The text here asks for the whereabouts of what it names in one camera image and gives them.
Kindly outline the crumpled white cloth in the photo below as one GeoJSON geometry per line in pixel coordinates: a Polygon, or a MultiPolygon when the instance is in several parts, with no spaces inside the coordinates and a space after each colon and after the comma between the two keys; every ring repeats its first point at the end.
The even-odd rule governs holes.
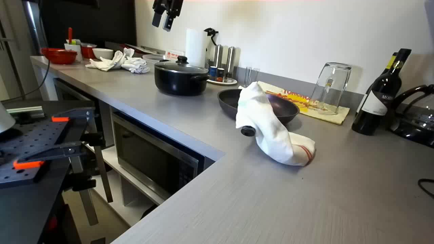
{"type": "Polygon", "coordinates": [[[150,72],[148,63],[141,57],[134,57],[134,51],[130,48],[124,48],[123,51],[116,51],[111,60],[100,59],[89,60],[87,64],[89,70],[99,70],[103,72],[114,71],[114,70],[126,70],[134,75],[145,75],[150,72]]]}

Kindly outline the white paper towel roll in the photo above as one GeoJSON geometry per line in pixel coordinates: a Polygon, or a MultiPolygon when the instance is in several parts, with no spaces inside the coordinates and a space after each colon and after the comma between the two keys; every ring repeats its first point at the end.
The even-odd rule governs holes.
{"type": "Polygon", "coordinates": [[[206,52],[206,36],[200,30],[186,32],[186,57],[191,65],[203,67],[206,52]]]}

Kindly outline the black cooking pot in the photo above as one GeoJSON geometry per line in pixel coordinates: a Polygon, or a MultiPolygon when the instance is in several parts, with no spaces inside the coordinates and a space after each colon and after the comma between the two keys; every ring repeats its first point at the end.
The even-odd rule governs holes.
{"type": "Polygon", "coordinates": [[[177,97],[196,97],[206,89],[207,75],[154,71],[154,84],[160,93],[177,97]]]}

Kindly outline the white towel with red stripes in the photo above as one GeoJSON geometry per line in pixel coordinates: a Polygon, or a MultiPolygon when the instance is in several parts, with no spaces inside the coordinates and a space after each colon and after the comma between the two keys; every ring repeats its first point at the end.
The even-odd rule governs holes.
{"type": "Polygon", "coordinates": [[[314,141],[291,133],[283,126],[257,82],[240,91],[236,128],[244,126],[255,131],[255,143],[259,150],[279,164],[305,167],[314,158],[314,141]]]}

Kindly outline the black frying pan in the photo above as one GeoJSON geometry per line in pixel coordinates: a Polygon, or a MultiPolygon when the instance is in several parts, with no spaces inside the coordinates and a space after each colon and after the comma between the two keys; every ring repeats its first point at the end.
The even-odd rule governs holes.
{"type": "MultiPolygon", "coordinates": [[[[224,114],[232,120],[237,114],[237,103],[240,98],[240,90],[226,90],[218,94],[218,105],[222,109],[224,114]]],[[[276,95],[267,95],[267,99],[272,107],[275,117],[282,125],[289,124],[297,114],[298,107],[276,95]]]]}

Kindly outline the white cup with utensils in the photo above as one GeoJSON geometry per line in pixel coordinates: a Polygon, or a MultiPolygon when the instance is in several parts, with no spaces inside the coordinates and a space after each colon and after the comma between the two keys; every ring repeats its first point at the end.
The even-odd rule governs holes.
{"type": "Polygon", "coordinates": [[[73,29],[69,28],[66,30],[66,42],[63,44],[63,48],[66,51],[74,52],[76,53],[76,60],[81,61],[82,56],[81,56],[81,46],[77,41],[73,40],[73,29]]]}

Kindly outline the steel pepper shaker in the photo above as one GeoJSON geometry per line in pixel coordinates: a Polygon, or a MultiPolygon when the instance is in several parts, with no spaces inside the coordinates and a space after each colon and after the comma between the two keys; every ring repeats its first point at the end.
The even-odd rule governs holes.
{"type": "Polygon", "coordinates": [[[236,55],[236,48],[230,46],[228,48],[228,53],[226,53],[226,72],[225,72],[225,78],[232,78],[233,74],[233,67],[234,67],[234,55],[236,55]]]}

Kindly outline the built-in microwave oven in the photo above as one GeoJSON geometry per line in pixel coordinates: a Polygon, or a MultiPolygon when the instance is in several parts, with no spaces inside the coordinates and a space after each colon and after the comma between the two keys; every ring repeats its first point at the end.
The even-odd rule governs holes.
{"type": "Polygon", "coordinates": [[[122,113],[112,114],[119,164],[156,196],[168,198],[211,160],[122,113]]]}

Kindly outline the white plate with cups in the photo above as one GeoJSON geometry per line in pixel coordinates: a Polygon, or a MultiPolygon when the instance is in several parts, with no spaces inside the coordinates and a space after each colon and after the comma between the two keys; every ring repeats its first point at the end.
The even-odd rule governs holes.
{"type": "Polygon", "coordinates": [[[225,70],[219,67],[210,67],[207,74],[207,82],[218,86],[234,86],[236,79],[225,75],[225,70]]]}

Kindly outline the steel salt shaker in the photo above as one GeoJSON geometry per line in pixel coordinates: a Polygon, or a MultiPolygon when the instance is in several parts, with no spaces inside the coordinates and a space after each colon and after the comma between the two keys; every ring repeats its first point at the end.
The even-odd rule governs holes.
{"type": "Polygon", "coordinates": [[[222,46],[217,45],[214,48],[214,67],[221,67],[221,59],[222,59],[222,46]]]}

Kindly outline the dark wine bottle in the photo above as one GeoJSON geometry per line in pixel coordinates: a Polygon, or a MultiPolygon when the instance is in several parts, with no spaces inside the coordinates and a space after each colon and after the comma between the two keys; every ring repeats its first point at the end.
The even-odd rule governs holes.
{"type": "Polygon", "coordinates": [[[351,125],[354,132],[366,136],[375,132],[401,87],[400,71],[409,55],[409,49],[400,49],[390,70],[374,80],[351,125]]]}

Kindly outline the white bowl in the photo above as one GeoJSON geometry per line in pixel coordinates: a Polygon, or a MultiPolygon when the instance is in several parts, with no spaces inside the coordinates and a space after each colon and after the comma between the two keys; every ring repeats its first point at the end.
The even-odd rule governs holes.
{"type": "Polygon", "coordinates": [[[108,60],[112,59],[112,53],[114,53],[111,49],[103,49],[103,48],[93,48],[92,52],[96,59],[108,59],[108,60]]]}

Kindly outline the large red bowl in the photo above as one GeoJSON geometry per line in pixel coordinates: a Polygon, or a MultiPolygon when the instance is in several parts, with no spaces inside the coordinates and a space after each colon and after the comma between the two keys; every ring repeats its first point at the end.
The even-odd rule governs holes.
{"type": "Polygon", "coordinates": [[[53,64],[69,65],[76,60],[77,53],[65,49],[43,48],[42,55],[53,64]]]}

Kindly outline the black perforated mounting table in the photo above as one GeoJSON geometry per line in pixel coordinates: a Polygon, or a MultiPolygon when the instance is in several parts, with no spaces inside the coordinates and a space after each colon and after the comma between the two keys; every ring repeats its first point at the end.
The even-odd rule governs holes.
{"type": "Polygon", "coordinates": [[[61,145],[66,125],[68,121],[53,122],[47,120],[13,128],[17,136],[0,143],[0,187],[5,189],[36,182],[47,162],[40,168],[15,171],[12,168],[13,160],[27,152],[34,154],[61,145]]]}

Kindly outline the glass pot lid black knob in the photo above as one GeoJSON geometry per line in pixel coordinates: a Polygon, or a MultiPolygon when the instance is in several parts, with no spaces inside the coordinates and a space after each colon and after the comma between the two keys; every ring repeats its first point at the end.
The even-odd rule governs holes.
{"type": "Polygon", "coordinates": [[[206,75],[207,70],[191,65],[184,56],[179,56],[176,61],[164,60],[154,65],[156,70],[184,74],[184,75],[206,75]]]}

